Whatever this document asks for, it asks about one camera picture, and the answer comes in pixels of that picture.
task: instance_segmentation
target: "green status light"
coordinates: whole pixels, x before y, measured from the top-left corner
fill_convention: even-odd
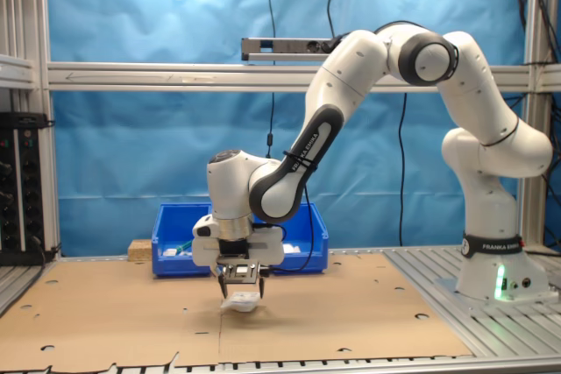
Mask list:
[[[499,300],[502,295],[502,280],[505,278],[505,265],[500,265],[497,271],[497,283],[494,288],[494,298]]]

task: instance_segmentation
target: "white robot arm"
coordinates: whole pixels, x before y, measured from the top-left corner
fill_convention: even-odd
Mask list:
[[[193,259],[210,266],[224,296],[229,283],[257,280],[262,292],[267,267],[284,258],[282,233],[272,225],[256,228],[252,215],[275,224],[295,214],[308,178],[372,85],[386,74],[416,86],[437,85],[460,127],[443,143],[444,159],[465,194],[467,270],[462,270],[458,290],[482,300],[549,291],[543,269],[522,253],[515,201],[497,176],[542,173],[552,156],[550,140],[504,103],[470,35],[440,36],[411,23],[393,23],[376,33],[352,32],[323,63],[306,93],[302,130],[282,161],[225,151],[209,162],[213,212],[193,229]],[[497,267],[504,268],[506,261],[524,267],[525,274],[513,268],[511,284],[504,289],[501,284],[499,296]],[[482,281],[482,273],[488,281]],[[523,286],[530,276],[530,285]]]

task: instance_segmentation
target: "blue plastic bin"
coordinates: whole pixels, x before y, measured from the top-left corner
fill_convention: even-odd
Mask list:
[[[301,273],[318,273],[327,268],[329,236],[316,205],[310,203],[314,223],[314,250],[306,268]],[[191,256],[164,256],[167,249],[174,249],[193,239],[192,229],[203,216],[211,213],[210,203],[164,203],[152,235],[152,269],[158,276],[207,275],[208,267],[197,266]],[[285,254],[279,267],[283,269],[300,268],[309,254],[310,227],[308,204],[300,205],[296,215],[282,226],[287,230],[284,243],[300,247],[300,253]]]

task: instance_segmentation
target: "cardboard sheet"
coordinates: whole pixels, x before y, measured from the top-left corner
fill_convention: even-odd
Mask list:
[[[0,371],[164,365],[176,353],[176,366],[471,354],[381,255],[272,277],[250,314],[221,313],[221,302],[213,278],[154,279],[149,264],[123,261],[57,264],[0,319]]]

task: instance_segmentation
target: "small wooden block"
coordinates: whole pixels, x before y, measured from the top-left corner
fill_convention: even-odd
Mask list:
[[[129,245],[129,262],[149,262],[152,260],[152,241],[133,240]]]

